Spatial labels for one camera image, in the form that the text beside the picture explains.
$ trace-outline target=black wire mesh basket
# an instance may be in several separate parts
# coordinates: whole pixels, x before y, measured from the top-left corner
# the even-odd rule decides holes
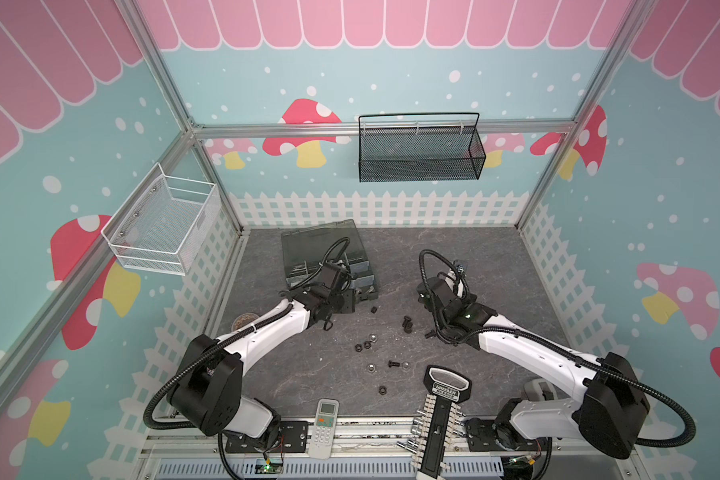
[[[360,181],[480,178],[479,119],[471,112],[360,115]]]

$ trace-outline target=white remote control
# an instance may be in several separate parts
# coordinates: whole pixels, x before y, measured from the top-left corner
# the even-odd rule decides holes
[[[331,457],[337,419],[338,402],[327,398],[320,400],[315,414],[315,426],[312,428],[312,440],[309,441],[310,457],[321,460],[328,460]]]

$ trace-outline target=gray table surface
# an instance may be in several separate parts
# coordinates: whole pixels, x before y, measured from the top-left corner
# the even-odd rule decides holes
[[[253,230],[226,305],[219,334],[229,332],[240,313],[264,313],[279,301],[285,287],[283,230]],[[509,360],[469,346],[449,346],[425,339],[432,316],[417,302],[421,282],[418,253],[430,248],[468,262],[470,290],[519,325],[567,345],[544,288],[514,228],[362,228],[379,298],[360,302],[355,313],[334,315],[334,327],[320,325],[284,341],[258,361],[243,379],[243,395],[258,398],[284,417],[314,416],[320,398],[339,401],[342,416],[411,415],[427,394],[422,379],[427,365],[446,366],[473,382],[471,399],[462,404],[468,415],[494,415],[504,400],[519,396],[528,370]],[[428,257],[428,274],[442,264]],[[378,311],[371,313],[371,306]],[[403,315],[414,320],[413,333],[402,328]],[[372,333],[370,350],[355,344]],[[388,368],[388,360],[408,361],[410,370]],[[366,366],[379,366],[367,373]],[[379,386],[388,394],[378,394]]]

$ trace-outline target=pink wall pattern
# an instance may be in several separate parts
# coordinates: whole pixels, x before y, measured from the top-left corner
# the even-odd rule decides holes
[[[630,0],[138,0],[161,49],[605,49]]]
[[[0,164],[141,59],[114,0],[0,0]]]
[[[720,0],[659,0],[632,56],[651,62],[668,80],[699,101],[715,101],[720,115]]]

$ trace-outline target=basket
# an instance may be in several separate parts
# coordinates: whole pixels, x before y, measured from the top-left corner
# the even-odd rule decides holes
[[[360,181],[479,179],[485,163],[479,119],[471,112],[361,115]]]
[[[215,184],[155,164],[101,234],[125,268],[186,275],[220,211]]]

